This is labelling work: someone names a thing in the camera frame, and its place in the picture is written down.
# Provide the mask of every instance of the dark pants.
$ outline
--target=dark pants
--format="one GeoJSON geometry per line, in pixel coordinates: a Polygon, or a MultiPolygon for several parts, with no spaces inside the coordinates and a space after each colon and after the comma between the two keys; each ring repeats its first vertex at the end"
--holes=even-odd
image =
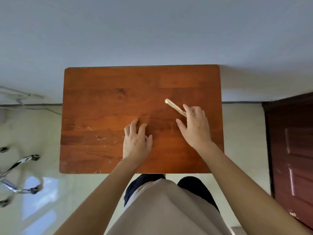
{"type": "MultiPolygon", "coordinates": [[[[131,195],[143,184],[149,181],[156,181],[159,179],[165,179],[163,174],[141,174],[136,180],[131,182],[131,184],[127,187],[126,193],[124,196],[124,206],[127,204],[131,195]]],[[[205,185],[201,182],[200,179],[194,176],[186,176],[182,178],[178,184],[180,188],[186,189],[191,193],[200,196],[202,199],[206,200],[208,203],[212,204],[217,210],[217,205],[209,192],[209,190],[205,187],[205,185]]]]}

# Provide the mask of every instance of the left hand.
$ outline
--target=left hand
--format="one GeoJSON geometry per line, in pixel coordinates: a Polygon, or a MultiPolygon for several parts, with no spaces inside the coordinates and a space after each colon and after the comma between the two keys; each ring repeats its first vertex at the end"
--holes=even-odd
{"type": "Polygon", "coordinates": [[[131,124],[125,127],[125,138],[123,144],[123,160],[134,162],[136,166],[140,166],[151,153],[152,135],[145,142],[145,132],[147,124],[142,124],[139,127],[138,133],[136,124],[138,119],[134,119],[131,124]]]}

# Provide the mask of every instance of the wooden table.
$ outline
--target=wooden table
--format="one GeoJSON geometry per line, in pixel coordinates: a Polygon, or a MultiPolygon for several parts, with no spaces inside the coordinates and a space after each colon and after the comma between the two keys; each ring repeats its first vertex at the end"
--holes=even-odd
{"type": "Polygon", "coordinates": [[[200,106],[224,150],[218,65],[68,68],[64,76],[60,172],[110,173],[122,160],[124,127],[138,118],[153,135],[137,173],[209,173],[182,137],[170,106],[200,106]]]}

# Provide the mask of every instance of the forearm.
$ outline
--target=forearm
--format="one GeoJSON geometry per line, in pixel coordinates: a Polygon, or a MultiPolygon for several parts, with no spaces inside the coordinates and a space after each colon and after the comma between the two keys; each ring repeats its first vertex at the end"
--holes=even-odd
{"type": "Polygon", "coordinates": [[[311,234],[214,143],[204,148],[199,154],[249,235],[311,234]]]}
{"type": "Polygon", "coordinates": [[[103,235],[137,166],[123,159],[54,235],[103,235]]]}

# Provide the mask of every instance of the tiled floor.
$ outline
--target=tiled floor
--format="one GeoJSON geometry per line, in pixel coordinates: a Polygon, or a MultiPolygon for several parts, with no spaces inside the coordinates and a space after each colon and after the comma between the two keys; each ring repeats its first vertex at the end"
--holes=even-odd
{"type": "MultiPolygon", "coordinates": [[[[49,107],[60,112],[60,106],[49,107]]],[[[223,105],[225,153],[268,193],[270,192],[264,113],[260,104],[223,105]]],[[[9,110],[7,121],[0,125],[0,147],[10,150],[0,154],[5,169],[21,157],[39,154],[10,173],[13,182],[34,187],[43,182],[36,195],[17,195],[0,208],[2,234],[53,234],[78,205],[106,177],[105,174],[65,175],[59,173],[61,117],[47,110],[9,110]]],[[[167,174],[178,182],[186,174],[167,174]]],[[[194,174],[212,193],[221,215],[229,227],[239,226],[217,182],[211,174],[194,174]]],[[[10,193],[0,188],[0,200],[10,193]]],[[[109,227],[123,211],[118,204],[109,227]]]]}

